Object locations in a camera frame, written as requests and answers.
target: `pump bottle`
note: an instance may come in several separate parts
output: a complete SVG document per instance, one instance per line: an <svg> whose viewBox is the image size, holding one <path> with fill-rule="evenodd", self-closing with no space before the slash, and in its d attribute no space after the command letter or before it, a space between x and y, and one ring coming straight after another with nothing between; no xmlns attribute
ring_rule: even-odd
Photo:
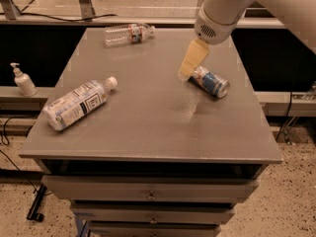
<svg viewBox="0 0 316 237"><path fill-rule="evenodd" d="M10 64L13 67L13 72L16 75L14 81L20 88L22 94L26 97L31 97L37 93L37 88L31 80L30 76L26 73L23 73L18 67L20 64L12 62Z"/></svg>

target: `white bottle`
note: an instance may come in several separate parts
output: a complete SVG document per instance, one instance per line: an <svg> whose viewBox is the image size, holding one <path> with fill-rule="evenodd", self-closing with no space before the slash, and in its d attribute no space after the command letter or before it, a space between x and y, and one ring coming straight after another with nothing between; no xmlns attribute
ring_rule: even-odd
<svg viewBox="0 0 316 237"><path fill-rule="evenodd" d="M23 73L18 67L20 64L12 62L10 65L13 67L13 72L16 75L14 81L20 88L22 94L26 97L31 97L37 93L37 88L34 85L28 74Z"/></svg>
<svg viewBox="0 0 316 237"><path fill-rule="evenodd" d="M129 24L104 29L106 46L140 43L153 36L155 27L147 24Z"/></svg>
<svg viewBox="0 0 316 237"><path fill-rule="evenodd" d="M45 106L43 113L55 130L63 130L104 103L117 85L118 81L114 77L91 80Z"/></svg>
<svg viewBox="0 0 316 237"><path fill-rule="evenodd" d="M312 99L314 99L315 97L316 97L316 81L313 82L312 86L310 86L309 91L307 91L307 92L303 95L302 99L304 99L304 100L312 100Z"/></svg>

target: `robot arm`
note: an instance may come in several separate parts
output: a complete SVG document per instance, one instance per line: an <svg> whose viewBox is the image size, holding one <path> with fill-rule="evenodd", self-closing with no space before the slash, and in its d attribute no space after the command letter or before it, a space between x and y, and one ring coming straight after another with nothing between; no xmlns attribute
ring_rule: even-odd
<svg viewBox="0 0 316 237"><path fill-rule="evenodd" d="M204 0L195 29L207 43L226 40L245 9L257 1L316 53L316 0Z"/></svg>

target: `plastic bottle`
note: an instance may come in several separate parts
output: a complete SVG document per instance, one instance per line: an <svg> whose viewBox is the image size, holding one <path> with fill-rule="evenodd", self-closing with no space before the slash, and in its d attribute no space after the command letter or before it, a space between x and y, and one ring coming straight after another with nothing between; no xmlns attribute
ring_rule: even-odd
<svg viewBox="0 0 316 237"><path fill-rule="evenodd" d="M147 24L129 24L104 29L106 46L140 43L153 36L155 27Z"/></svg>
<svg viewBox="0 0 316 237"><path fill-rule="evenodd" d="M23 73L18 66L20 66L19 63L12 62L10 65L13 67L13 72L15 74L14 81L20 88L22 94L26 97L31 97L35 95L38 90L36 86L34 85L33 81L31 80L30 76L28 74Z"/></svg>
<svg viewBox="0 0 316 237"><path fill-rule="evenodd" d="M303 95L303 100L312 100L316 97L316 81L310 86L310 89Z"/></svg>
<svg viewBox="0 0 316 237"><path fill-rule="evenodd" d="M209 92L211 95L217 98L222 98L226 95L230 84L227 80L221 78L220 76L209 72L206 68L199 66L192 78L198 84L200 84L204 90Z"/></svg>
<svg viewBox="0 0 316 237"><path fill-rule="evenodd" d="M63 130L104 103L117 85L114 77L91 80L45 106L42 111L55 130Z"/></svg>

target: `blue can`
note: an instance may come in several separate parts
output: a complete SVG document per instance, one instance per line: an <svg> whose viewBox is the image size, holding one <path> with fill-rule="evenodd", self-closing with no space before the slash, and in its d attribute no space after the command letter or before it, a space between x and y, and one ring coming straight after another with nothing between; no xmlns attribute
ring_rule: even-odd
<svg viewBox="0 0 316 237"><path fill-rule="evenodd" d="M209 92L213 96L216 96L217 98L224 97L230 87L230 84L227 80L208 71L202 66L199 66L196 69L192 77L194 81L201 85L205 91Z"/></svg>

